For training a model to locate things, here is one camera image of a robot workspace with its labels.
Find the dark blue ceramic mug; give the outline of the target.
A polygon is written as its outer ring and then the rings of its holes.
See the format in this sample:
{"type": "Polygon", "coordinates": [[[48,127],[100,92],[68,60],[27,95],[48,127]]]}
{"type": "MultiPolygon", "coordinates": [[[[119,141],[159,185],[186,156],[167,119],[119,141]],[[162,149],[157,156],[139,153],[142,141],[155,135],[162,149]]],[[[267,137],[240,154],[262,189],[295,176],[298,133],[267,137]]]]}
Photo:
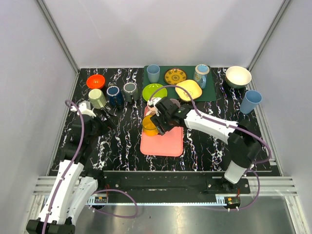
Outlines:
{"type": "Polygon", "coordinates": [[[112,107],[120,107],[121,105],[123,105],[123,96],[117,86],[108,87],[106,93],[109,103],[112,107]]]}

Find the yellow glass mug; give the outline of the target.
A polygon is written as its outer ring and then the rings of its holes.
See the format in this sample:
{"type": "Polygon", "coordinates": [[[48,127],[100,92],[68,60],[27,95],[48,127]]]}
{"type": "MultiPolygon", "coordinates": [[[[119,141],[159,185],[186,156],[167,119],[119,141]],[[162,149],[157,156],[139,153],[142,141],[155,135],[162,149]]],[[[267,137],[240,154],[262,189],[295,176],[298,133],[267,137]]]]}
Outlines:
{"type": "Polygon", "coordinates": [[[145,116],[142,121],[143,132],[150,137],[158,135],[158,129],[153,124],[151,117],[151,115],[145,116]]]}

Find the light green ceramic mug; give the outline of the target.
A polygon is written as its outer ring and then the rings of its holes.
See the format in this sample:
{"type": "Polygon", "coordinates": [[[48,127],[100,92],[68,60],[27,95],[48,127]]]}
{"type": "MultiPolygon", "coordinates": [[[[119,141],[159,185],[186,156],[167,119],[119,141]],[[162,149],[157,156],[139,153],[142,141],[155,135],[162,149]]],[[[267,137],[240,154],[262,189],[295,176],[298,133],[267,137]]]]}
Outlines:
{"type": "Polygon", "coordinates": [[[88,94],[88,98],[90,103],[96,109],[102,109],[106,105],[104,93],[100,89],[92,89],[88,94]]]}

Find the grey ceramic mug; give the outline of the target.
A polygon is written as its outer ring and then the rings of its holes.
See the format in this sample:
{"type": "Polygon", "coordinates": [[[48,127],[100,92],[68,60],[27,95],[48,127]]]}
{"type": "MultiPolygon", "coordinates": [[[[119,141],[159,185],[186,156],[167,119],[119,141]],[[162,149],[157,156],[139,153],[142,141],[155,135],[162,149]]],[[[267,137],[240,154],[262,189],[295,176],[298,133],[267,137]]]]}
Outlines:
{"type": "Polygon", "coordinates": [[[124,97],[127,102],[134,103],[138,100],[137,84],[128,82],[123,86],[124,97]]]}

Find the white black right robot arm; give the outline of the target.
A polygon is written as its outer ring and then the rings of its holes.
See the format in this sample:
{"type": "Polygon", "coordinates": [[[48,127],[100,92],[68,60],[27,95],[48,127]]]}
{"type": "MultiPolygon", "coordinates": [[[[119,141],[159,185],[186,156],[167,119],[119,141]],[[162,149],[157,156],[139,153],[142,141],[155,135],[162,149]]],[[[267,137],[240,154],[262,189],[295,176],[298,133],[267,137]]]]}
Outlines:
{"type": "Polygon", "coordinates": [[[147,105],[155,112],[151,121],[161,135],[174,127],[183,127],[206,133],[226,143],[231,161],[221,187],[226,193],[233,193],[238,189],[239,180],[254,163],[262,148],[256,136],[246,133],[247,123],[220,119],[187,104],[178,106],[167,97],[152,98],[147,105]]]}

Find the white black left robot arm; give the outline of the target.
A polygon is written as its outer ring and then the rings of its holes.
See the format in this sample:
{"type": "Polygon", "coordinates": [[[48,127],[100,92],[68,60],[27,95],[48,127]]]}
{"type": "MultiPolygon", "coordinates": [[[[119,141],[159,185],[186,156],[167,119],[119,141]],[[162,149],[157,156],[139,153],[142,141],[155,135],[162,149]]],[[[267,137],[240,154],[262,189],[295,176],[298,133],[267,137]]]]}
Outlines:
{"type": "Polygon", "coordinates": [[[61,150],[58,175],[38,218],[26,225],[29,234],[73,234],[75,224],[92,193],[105,188],[101,170],[85,168],[95,142],[116,127],[116,116],[107,110],[95,116],[82,114],[71,123],[61,150]]]}

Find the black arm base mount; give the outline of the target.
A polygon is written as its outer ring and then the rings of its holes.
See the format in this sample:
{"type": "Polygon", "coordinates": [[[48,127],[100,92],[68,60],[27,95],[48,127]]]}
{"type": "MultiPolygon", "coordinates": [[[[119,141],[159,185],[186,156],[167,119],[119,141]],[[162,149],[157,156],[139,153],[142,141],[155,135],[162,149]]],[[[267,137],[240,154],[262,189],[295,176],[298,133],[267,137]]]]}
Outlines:
{"type": "Polygon", "coordinates": [[[123,191],[182,189],[208,194],[234,195],[247,195],[251,192],[246,178],[232,184],[225,179],[224,172],[105,171],[97,189],[123,191]]]}

